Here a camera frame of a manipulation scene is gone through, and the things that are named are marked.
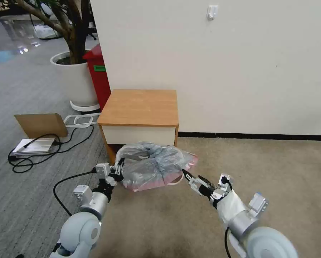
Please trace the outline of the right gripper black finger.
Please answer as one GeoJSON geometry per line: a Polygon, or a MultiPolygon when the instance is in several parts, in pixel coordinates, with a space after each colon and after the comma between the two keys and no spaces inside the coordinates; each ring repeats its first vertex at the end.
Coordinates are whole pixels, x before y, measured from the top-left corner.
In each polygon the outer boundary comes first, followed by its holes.
{"type": "Polygon", "coordinates": [[[199,188],[204,185],[204,182],[197,177],[194,177],[190,172],[186,171],[185,169],[182,169],[184,177],[188,181],[188,185],[192,190],[194,190],[196,193],[200,193],[199,188]]]}
{"type": "Polygon", "coordinates": [[[208,179],[204,178],[203,176],[199,175],[198,178],[205,182],[207,188],[216,188],[216,186],[213,183],[211,183],[208,179]]]}

